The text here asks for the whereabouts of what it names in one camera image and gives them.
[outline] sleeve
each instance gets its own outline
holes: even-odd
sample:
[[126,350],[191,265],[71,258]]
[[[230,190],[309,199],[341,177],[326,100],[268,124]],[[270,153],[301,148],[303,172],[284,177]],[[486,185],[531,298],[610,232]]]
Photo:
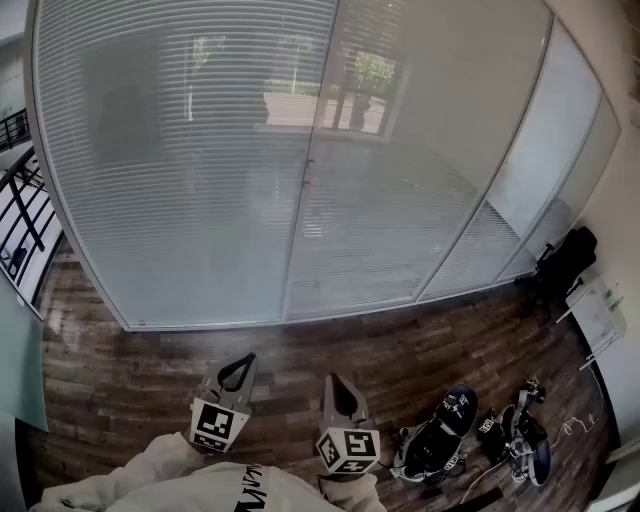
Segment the sleeve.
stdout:
[[157,437],[126,466],[108,475],[93,476],[75,484],[46,489],[32,512],[69,510],[102,511],[132,491],[146,485],[179,478],[202,466],[203,457],[182,437]]
[[333,505],[346,512],[386,512],[378,498],[375,475],[367,473],[357,480],[333,481],[320,479],[320,490]]

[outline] dark wood flooring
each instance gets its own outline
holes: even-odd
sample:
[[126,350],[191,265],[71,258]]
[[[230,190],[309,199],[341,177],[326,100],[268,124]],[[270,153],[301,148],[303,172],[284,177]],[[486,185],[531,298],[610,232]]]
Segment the dark wood flooring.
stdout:
[[[395,436],[416,423],[454,384],[471,385],[479,413],[502,408],[522,382],[538,378],[545,404],[533,415],[555,441],[563,420],[600,416],[553,450],[550,481],[516,484],[503,466],[471,493],[499,486],[505,497],[489,510],[582,510],[616,433],[589,372],[578,372],[585,348],[571,321],[539,326],[520,319],[522,292],[513,285],[409,309],[286,327],[213,332],[123,332],[63,240],[43,283],[44,393],[50,433],[31,432],[28,446],[42,486],[106,473],[144,450],[157,435],[183,430],[189,403],[209,361],[254,351],[260,367],[254,415],[228,460],[279,466],[315,485],[321,471],[318,436],[325,376],[347,376],[367,397],[389,463]],[[475,436],[463,442],[467,472],[443,494],[417,499],[424,487],[378,469],[378,492],[391,511],[444,510],[460,501],[489,462]]]

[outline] black chair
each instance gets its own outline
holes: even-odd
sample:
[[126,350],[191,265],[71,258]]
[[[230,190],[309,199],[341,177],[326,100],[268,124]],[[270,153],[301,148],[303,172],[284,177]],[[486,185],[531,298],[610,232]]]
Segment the black chair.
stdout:
[[557,249],[547,244],[536,264],[536,273],[516,280],[516,284],[524,284],[533,292],[523,314],[529,314],[539,307],[545,312],[544,323],[548,322],[551,303],[564,302],[578,286],[584,284],[578,276],[596,261],[597,244],[598,240],[586,227],[569,231]]

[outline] window blinds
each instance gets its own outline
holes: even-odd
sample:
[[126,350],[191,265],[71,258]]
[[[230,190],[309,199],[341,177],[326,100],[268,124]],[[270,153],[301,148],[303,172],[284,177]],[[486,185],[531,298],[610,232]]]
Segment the window blinds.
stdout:
[[36,5],[42,165],[133,330],[510,279],[564,234],[617,140],[541,1]]
[[290,319],[417,298],[509,146],[550,16],[526,0],[340,2]]
[[335,0],[41,0],[36,102],[129,326],[280,319]]

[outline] cable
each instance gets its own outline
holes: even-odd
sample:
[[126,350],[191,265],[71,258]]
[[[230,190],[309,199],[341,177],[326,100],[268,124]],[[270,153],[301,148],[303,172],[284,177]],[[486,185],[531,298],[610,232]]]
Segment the cable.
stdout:
[[575,416],[571,416],[571,418],[569,418],[562,425],[560,425],[560,430],[558,431],[558,438],[556,439],[556,442],[551,445],[551,448],[553,448],[555,445],[558,444],[558,442],[560,441],[560,437],[562,436],[562,431],[563,430],[568,436],[570,436],[573,433],[572,428],[569,426],[571,424],[571,422],[573,422],[573,421],[575,421],[577,423],[580,423],[580,425],[582,425],[582,428],[584,429],[585,434],[586,434],[586,433],[589,433],[589,432],[591,432],[593,430],[593,427],[596,426],[596,421],[598,421],[598,420],[594,420],[593,419],[593,415],[589,414],[589,421],[591,422],[591,426],[589,428],[587,428],[582,420],[579,420]]
[[469,488],[467,489],[467,492],[464,494],[462,501],[460,501],[460,505],[462,505],[464,503],[464,500],[467,499],[467,496],[469,496],[469,493],[471,492],[471,489],[473,489],[473,486],[476,485],[481,479],[482,477],[484,477],[486,474],[491,473],[494,469],[502,466],[505,462],[507,461],[507,459],[503,460],[502,462],[498,462],[495,466],[487,469],[484,473],[482,473],[478,478],[476,478],[471,485],[469,486]]
[[[602,413],[604,412],[604,393],[602,392],[602,387],[600,386],[600,382],[598,382],[596,374],[593,371],[593,368],[591,368],[591,366],[589,366],[589,370],[591,370],[591,375],[593,375],[593,380],[596,381],[596,384],[598,386],[598,391],[600,392],[600,416],[602,416]],[[560,430],[558,431],[558,438],[556,439],[556,442],[551,445],[551,448],[553,448],[555,445],[558,444],[563,431],[568,436],[570,436],[573,433],[573,429],[570,427],[570,425],[573,422],[580,423],[580,425],[582,425],[582,428],[584,429],[585,434],[588,434],[589,432],[591,432],[593,428],[596,426],[596,423],[600,421],[600,417],[593,419],[593,414],[589,414],[588,418],[589,418],[589,421],[591,422],[591,426],[589,428],[587,428],[587,426],[584,424],[582,420],[579,420],[575,416],[571,416],[571,418],[569,418],[562,425],[560,425]]]

